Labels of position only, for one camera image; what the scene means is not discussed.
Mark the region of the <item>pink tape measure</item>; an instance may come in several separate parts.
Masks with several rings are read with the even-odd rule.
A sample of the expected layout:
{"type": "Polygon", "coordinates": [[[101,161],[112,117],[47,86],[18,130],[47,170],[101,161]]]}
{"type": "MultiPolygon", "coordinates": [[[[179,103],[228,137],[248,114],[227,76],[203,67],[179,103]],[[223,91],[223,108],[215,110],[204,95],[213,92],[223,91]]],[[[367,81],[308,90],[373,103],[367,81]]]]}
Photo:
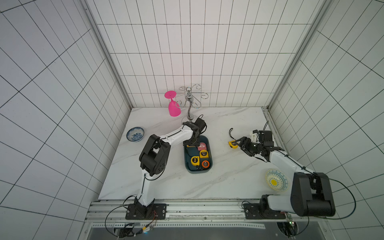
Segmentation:
{"type": "Polygon", "coordinates": [[[200,143],[198,146],[198,151],[207,150],[207,145],[205,143],[200,143]]]}

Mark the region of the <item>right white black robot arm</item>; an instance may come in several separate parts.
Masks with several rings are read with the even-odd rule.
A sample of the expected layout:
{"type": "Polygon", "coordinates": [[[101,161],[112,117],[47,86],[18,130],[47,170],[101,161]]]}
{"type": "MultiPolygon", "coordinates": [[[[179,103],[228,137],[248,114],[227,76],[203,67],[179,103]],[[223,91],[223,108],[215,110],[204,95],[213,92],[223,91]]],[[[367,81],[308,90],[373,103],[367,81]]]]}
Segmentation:
{"type": "Polygon", "coordinates": [[[314,173],[293,160],[284,149],[274,145],[271,131],[254,130],[257,135],[242,137],[229,142],[231,148],[239,147],[250,157],[260,159],[278,167],[292,180],[290,195],[263,195],[255,205],[262,218],[276,218],[278,214],[293,213],[300,217],[333,217],[336,207],[330,179],[324,173],[314,173]]]}

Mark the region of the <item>pink plastic wine glass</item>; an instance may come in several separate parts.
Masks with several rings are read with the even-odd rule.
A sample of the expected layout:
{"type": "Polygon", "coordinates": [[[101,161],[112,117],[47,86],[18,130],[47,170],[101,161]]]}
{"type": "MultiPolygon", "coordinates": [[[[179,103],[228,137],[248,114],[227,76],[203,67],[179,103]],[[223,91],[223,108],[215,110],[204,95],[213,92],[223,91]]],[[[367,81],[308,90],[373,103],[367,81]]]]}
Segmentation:
{"type": "Polygon", "coordinates": [[[168,110],[171,117],[178,117],[181,114],[181,107],[175,101],[176,96],[177,92],[175,91],[168,91],[165,93],[165,98],[170,100],[168,110]]]}

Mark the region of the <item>chrome glass holder stand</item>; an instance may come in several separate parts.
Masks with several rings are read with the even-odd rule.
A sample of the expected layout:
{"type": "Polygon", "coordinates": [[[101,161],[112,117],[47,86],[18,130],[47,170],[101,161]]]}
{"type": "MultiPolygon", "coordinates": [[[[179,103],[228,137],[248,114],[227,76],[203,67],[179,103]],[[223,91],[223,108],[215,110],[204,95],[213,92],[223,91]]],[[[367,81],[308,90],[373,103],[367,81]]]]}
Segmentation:
{"type": "Polygon", "coordinates": [[[209,98],[209,94],[202,92],[202,86],[200,84],[194,84],[191,87],[179,87],[179,90],[183,93],[177,94],[176,98],[185,97],[184,105],[181,106],[182,101],[178,100],[179,109],[187,108],[187,119],[189,122],[192,122],[194,116],[191,113],[191,109],[199,109],[202,106],[201,100],[206,100],[209,98]]]}

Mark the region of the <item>blue white ceramic bowl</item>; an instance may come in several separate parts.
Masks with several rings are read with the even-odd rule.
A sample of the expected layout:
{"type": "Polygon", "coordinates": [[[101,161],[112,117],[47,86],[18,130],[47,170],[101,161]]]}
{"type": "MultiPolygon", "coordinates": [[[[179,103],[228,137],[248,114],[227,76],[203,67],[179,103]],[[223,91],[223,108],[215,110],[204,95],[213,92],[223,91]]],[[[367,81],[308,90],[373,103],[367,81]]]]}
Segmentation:
{"type": "Polygon", "coordinates": [[[141,127],[134,127],[128,130],[126,138],[129,142],[139,142],[144,137],[145,131],[141,127]]]}

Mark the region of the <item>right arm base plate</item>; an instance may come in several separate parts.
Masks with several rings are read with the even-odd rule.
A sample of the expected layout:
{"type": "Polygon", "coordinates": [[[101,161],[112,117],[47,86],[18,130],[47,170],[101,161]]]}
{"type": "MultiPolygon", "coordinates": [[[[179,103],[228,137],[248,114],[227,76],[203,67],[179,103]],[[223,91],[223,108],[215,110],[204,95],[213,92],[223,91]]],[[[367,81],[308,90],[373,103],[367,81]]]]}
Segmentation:
{"type": "Polygon", "coordinates": [[[247,220],[284,220],[286,218],[284,213],[271,210],[261,204],[244,203],[243,210],[247,220]]]}

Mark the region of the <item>teal plastic storage box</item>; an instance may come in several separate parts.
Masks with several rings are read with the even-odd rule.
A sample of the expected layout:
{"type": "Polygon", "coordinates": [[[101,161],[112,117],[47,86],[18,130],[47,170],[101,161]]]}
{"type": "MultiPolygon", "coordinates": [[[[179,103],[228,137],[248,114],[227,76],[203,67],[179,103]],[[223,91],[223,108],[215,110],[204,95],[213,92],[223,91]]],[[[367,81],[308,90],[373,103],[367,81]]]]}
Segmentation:
{"type": "Polygon", "coordinates": [[[213,158],[212,158],[210,143],[209,143],[208,138],[205,136],[200,136],[200,143],[205,143],[207,145],[207,151],[209,152],[209,158],[208,159],[201,159],[200,158],[200,165],[197,167],[195,167],[191,164],[191,157],[200,156],[200,154],[199,154],[200,151],[198,151],[198,147],[187,148],[186,146],[184,146],[185,167],[191,174],[207,173],[213,166],[213,158]],[[201,163],[204,160],[207,160],[210,162],[210,167],[208,169],[204,169],[201,166],[201,163]]]}

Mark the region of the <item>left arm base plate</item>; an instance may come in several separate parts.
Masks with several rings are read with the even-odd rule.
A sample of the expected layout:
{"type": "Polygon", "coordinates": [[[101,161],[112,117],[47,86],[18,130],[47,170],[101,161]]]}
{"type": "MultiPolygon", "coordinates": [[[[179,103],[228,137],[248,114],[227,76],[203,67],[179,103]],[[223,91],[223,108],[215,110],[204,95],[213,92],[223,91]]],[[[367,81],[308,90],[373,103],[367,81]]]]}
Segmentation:
{"type": "Polygon", "coordinates": [[[126,220],[164,220],[167,213],[167,204],[150,204],[144,207],[140,203],[129,204],[125,216],[126,220]]]}

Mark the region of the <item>orange black tape measure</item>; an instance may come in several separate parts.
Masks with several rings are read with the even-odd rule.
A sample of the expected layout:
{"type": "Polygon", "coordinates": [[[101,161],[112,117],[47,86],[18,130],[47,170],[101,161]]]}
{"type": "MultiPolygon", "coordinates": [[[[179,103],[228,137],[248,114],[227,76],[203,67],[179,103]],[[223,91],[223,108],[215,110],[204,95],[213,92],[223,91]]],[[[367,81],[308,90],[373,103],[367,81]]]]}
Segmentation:
{"type": "Polygon", "coordinates": [[[207,161],[207,160],[204,160],[204,161],[202,161],[201,166],[202,166],[204,169],[208,169],[208,168],[210,167],[210,162],[207,161]]]}

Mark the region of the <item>aluminium mounting rail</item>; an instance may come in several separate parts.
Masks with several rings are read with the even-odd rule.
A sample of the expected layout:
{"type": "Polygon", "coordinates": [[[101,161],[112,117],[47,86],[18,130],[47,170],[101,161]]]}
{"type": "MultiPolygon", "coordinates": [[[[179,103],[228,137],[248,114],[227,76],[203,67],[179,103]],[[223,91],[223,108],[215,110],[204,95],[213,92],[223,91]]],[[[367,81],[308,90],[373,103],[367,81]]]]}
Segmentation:
{"type": "Polygon", "coordinates": [[[126,220],[128,205],[132,201],[101,201],[91,203],[85,223],[91,228],[104,228],[110,231],[125,226],[141,229],[150,228],[250,228],[265,230],[267,224],[287,223],[298,224],[299,230],[314,223],[318,219],[285,214],[284,220],[247,220],[243,210],[244,203],[257,204],[258,201],[243,200],[195,200],[195,201],[158,201],[156,204],[167,204],[164,220],[126,220]]]}

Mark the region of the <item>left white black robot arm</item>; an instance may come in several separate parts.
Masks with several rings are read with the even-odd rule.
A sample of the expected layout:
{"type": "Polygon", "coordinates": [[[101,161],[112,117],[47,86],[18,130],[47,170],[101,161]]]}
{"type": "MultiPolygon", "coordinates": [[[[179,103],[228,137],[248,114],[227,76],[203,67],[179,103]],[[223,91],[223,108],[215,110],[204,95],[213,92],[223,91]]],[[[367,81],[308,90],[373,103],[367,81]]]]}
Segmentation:
{"type": "Polygon", "coordinates": [[[151,135],[142,150],[139,161],[142,169],[142,188],[135,203],[144,209],[153,204],[155,198],[150,194],[150,184],[160,176],[168,163],[171,147],[179,144],[198,147],[199,137],[206,130],[207,124],[202,118],[195,122],[184,122],[178,129],[162,135],[151,135]]]}

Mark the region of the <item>yellow patterned plate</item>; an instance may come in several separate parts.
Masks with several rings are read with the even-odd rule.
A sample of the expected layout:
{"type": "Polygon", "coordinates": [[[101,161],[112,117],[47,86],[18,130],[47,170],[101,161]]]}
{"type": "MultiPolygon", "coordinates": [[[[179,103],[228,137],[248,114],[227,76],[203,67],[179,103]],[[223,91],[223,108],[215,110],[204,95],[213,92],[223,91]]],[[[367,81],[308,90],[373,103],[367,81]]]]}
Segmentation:
{"type": "Polygon", "coordinates": [[[285,192],[289,188],[289,179],[280,170],[269,169],[266,172],[265,180],[274,191],[285,192]]]}

